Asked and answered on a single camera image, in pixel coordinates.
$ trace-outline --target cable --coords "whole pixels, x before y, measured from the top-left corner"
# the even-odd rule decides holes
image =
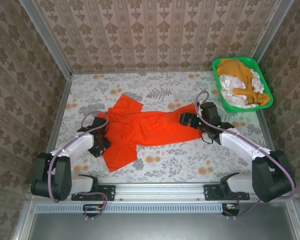
[[[194,102],[194,105],[195,106],[197,106],[197,103],[199,102],[198,101],[198,99],[199,99],[199,97],[200,97],[200,95],[201,94],[203,94],[203,93],[205,93],[206,94],[206,98],[205,98],[205,100],[203,100],[202,101],[202,103],[205,103],[207,100],[208,100],[208,98],[209,98],[209,93],[207,92],[207,91],[201,91],[197,96],[196,96],[196,98],[195,98],[195,102]],[[195,111],[196,111],[196,114],[197,114],[197,116],[198,116],[198,118],[202,121],[202,122],[204,122],[206,125],[208,125],[209,127],[211,127],[211,128],[214,128],[214,129],[217,129],[217,130],[219,130],[219,131],[222,131],[222,132],[226,132],[226,133],[228,133],[228,134],[231,134],[231,135],[233,135],[233,136],[235,136],[235,137],[238,137],[238,138],[240,138],[241,140],[243,140],[244,142],[246,142],[247,144],[249,144],[250,146],[252,146],[253,148],[255,148],[256,150],[258,150],[259,152],[261,152],[262,154],[264,154],[265,156],[267,156],[285,175],[286,175],[286,177],[288,178],[288,180],[289,180],[289,182],[290,182],[290,184],[291,184],[291,193],[288,195],[288,196],[281,196],[280,198],[281,199],[289,199],[289,198],[291,198],[294,194],[295,194],[295,192],[296,192],[296,187],[295,187],[295,183],[294,183],[294,181],[293,181],[293,179],[292,179],[292,177],[289,175],[289,173],[287,172],[287,170],[285,170],[272,156],[270,156],[267,152],[265,152],[264,150],[262,150],[261,148],[259,149],[259,146],[258,145],[256,145],[255,143],[253,143],[252,141],[250,141],[249,139],[247,139],[247,138],[245,138],[243,135],[241,135],[241,133],[237,133],[237,132],[232,132],[232,131],[230,131],[230,130],[228,130],[228,129],[223,129],[223,128],[220,128],[220,127],[217,127],[217,126],[214,126],[214,125],[212,125],[212,124],[210,124],[210,123],[208,123],[206,120],[204,120],[203,118],[202,118],[202,116],[200,115],[200,113],[199,113],[199,109],[198,108],[200,108],[200,107],[195,107]]]
[[[203,142],[205,142],[206,144],[213,144],[213,143],[214,143],[214,140],[213,140],[213,139],[211,139],[211,142],[207,142],[207,141],[204,140],[204,137],[202,136],[203,133],[205,133],[205,132],[201,130],[201,140],[202,140]]]
[[[104,135],[106,135],[108,133],[109,128],[110,128],[110,122],[108,122],[108,124],[105,126]]]
[[[92,115],[92,114],[104,114],[105,115],[105,123],[102,124],[101,126],[98,126],[98,127],[95,127],[95,128],[92,128],[86,132],[83,132],[81,134],[79,134],[78,136],[75,136],[71,141],[69,141],[66,145],[64,145],[59,151],[56,152],[56,154],[53,156],[53,158],[51,159],[51,162],[50,162],[50,165],[49,165],[49,169],[48,169],[48,193],[49,193],[49,197],[51,198],[51,200],[54,202],[54,203],[59,203],[60,201],[56,200],[53,193],[52,193],[52,188],[51,188],[51,175],[52,175],[52,170],[53,170],[53,166],[54,166],[54,163],[57,159],[57,157],[59,156],[59,154],[61,154],[62,152],[64,152],[65,150],[67,150],[67,148],[73,144],[74,142],[76,142],[77,140],[79,140],[81,137],[84,137],[86,135],[88,135],[89,133],[95,131],[95,130],[98,130],[98,129],[102,129],[104,126],[106,126],[109,122],[109,117],[108,115],[105,113],[105,112],[102,112],[102,111],[94,111],[94,112],[90,112],[88,113],[86,116],[84,116],[82,122],[81,122],[81,127],[83,126],[84,124],[84,121],[85,119],[89,116],[89,115]]]
[[[226,213],[226,214],[228,214],[230,217],[233,217],[233,219],[241,218],[241,217],[247,215],[248,213],[250,213],[260,202],[261,202],[261,200],[259,199],[258,201],[255,202],[255,204],[252,207],[250,207],[250,209],[248,209],[244,213],[238,214],[237,216],[234,216],[230,212],[225,211],[225,210],[223,210],[223,212]]]
[[[92,209],[92,208],[95,208],[97,206],[87,206],[85,209],[84,209],[84,212],[83,212],[83,215],[85,216],[85,220],[88,220],[88,219],[96,219],[97,217],[99,217],[101,215],[101,213],[106,209],[106,206],[107,206],[107,203],[108,203],[108,197],[107,195],[105,195],[103,192],[80,192],[80,193],[77,193],[78,195],[101,195],[104,197],[104,203],[103,203],[103,206],[102,208],[100,209],[100,211],[97,213],[97,215],[93,216],[93,217],[90,217],[90,216],[87,216],[87,210],[88,209]]]
[[[237,202],[237,204],[239,205],[239,208],[240,208],[240,196],[239,196],[239,194],[238,194],[238,202]]]

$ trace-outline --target floral tablecloth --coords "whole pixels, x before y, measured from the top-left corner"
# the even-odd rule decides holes
[[[265,146],[255,112],[227,113],[213,72],[109,73],[72,76],[56,147],[62,147],[80,128],[84,115],[114,106],[125,94],[144,106],[142,112],[170,112],[193,103],[202,90],[218,108],[222,121],[232,123],[242,134]],[[86,119],[91,124],[93,117]],[[248,163],[223,146],[201,139],[156,147],[137,146],[137,160],[109,172],[102,157],[87,151],[72,166],[76,174],[97,176],[101,183],[179,183],[219,181],[234,172],[248,174]]]

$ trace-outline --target orange shirt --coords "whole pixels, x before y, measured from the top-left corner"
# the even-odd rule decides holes
[[[183,106],[172,112],[141,112],[143,104],[122,94],[109,116],[109,130],[105,135],[111,147],[104,154],[110,172],[137,159],[137,145],[151,147],[199,139],[201,132],[179,123],[182,113],[196,113],[195,105]]]

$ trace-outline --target sleeve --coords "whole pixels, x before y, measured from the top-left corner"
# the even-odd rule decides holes
[[[118,115],[135,114],[140,113],[143,106],[142,103],[122,94],[116,104],[109,108],[108,112]]]

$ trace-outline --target green plastic tray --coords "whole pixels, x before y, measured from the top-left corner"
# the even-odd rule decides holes
[[[221,94],[221,83],[219,80],[219,76],[217,74],[217,67],[219,65],[219,63],[221,62],[222,59],[237,59],[239,61],[241,61],[245,66],[247,66],[250,69],[253,69],[255,72],[257,72],[260,75],[260,81],[261,83],[264,85],[264,92],[266,94],[268,94],[270,96],[270,101],[264,105],[264,106],[256,106],[256,107],[251,107],[251,108],[240,108],[240,107],[235,107],[235,106],[231,106],[229,105],[226,100],[224,99],[224,96]],[[254,111],[258,111],[260,109],[266,109],[269,108],[273,103],[274,103],[274,97],[272,96],[270,89],[267,85],[267,82],[258,66],[258,63],[252,59],[251,57],[247,57],[247,56],[234,56],[234,57],[220,57],[217,58],[216,60],[213,61],[212,63],[212,69],[216,78],[216,82],[218,84],[219,87],[219,92],[222,98],[222,102],[224,104],[224,109],[228,112],[228,113],[242,113],[242,112],[254,112]]]

